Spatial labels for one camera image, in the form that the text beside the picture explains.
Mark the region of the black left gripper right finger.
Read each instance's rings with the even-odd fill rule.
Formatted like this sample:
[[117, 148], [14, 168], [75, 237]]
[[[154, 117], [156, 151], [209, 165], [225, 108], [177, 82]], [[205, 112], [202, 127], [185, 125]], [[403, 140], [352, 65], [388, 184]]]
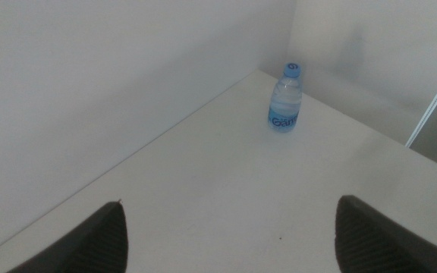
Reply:
[[342, 272], [437, 273], [437, 246], [353, 195], [338, 200], [335, 257]]

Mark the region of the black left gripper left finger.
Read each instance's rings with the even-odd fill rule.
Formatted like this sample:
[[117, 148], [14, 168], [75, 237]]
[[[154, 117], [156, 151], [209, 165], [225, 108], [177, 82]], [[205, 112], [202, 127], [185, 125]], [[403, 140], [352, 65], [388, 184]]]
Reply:
[[128, 235], [124, 207], [108, 202], [73, 230], [8, 273], [125, 273]]

